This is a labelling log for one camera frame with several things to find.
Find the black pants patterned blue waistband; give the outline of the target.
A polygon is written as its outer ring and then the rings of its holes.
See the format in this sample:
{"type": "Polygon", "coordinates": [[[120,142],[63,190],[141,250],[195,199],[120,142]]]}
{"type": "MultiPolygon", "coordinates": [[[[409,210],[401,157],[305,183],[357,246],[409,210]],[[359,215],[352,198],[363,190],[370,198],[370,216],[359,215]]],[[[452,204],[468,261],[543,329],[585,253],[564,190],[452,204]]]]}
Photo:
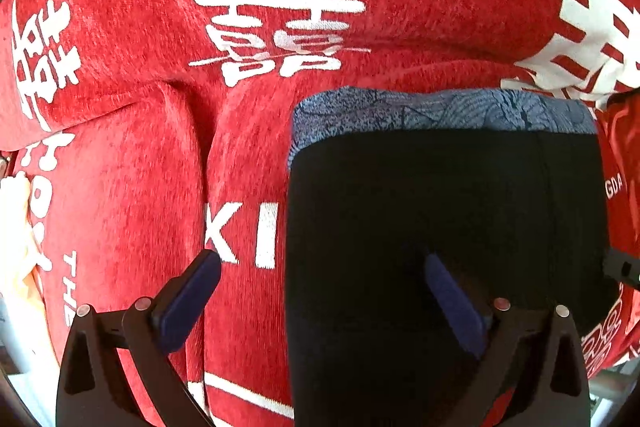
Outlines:
{"type": "Polygon", "coordinates": [[[439,257],[480,314],[563,305],[580,340],[617,282],[596,124],[497,89],[342,88],[294,109],[285,317],[299,426],[445,426],[478,362],[428,288],[439,257]]]}

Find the red embroidered satin cushion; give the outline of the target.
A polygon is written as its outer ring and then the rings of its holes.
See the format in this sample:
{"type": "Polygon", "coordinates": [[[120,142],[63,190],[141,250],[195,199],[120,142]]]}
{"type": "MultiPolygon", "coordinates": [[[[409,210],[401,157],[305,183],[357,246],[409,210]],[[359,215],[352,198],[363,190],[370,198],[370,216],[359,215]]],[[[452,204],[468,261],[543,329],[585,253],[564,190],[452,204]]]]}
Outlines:
{"type": "MultiPolygon", "coordinates": [[[[597,110],[611,245],[639,256],[639,93],[616,95],[597,110]]],[[[639,356],[639,291],[623,283],[608,315],[582,337],[587,376],[639,356]]]]}

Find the white folded cloth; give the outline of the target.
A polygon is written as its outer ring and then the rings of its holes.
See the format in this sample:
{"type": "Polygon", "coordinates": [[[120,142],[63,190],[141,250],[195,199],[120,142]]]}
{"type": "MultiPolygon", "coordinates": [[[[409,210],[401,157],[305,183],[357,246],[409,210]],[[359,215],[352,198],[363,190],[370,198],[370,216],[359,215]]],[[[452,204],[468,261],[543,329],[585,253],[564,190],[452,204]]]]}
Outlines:
{"type": "Polygon", "coordinates": [[[24,172],[1,180],[1,296],[44,317],[44,303],[32,274],[39,265],[40,250],[28,220],[31,191],[24,172]]]}

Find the red sofa white characters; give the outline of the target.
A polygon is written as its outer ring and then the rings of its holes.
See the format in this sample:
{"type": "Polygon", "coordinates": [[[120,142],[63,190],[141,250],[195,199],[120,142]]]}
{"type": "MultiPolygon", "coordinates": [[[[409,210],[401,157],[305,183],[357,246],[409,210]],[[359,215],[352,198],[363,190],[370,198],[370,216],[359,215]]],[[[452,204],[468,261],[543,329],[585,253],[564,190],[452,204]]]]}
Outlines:
{"type": "Polygon", "coordinates": [[[219,426],[298,426],[293,113],[342,88],[532,92],[585,105],[598,138],[597,110],[639,93],[639,0],[2,0],[1,146],[32,186],[53,350],[80,306],[128,308],[212,248],[220,284],[171,363],[219,426]]]}

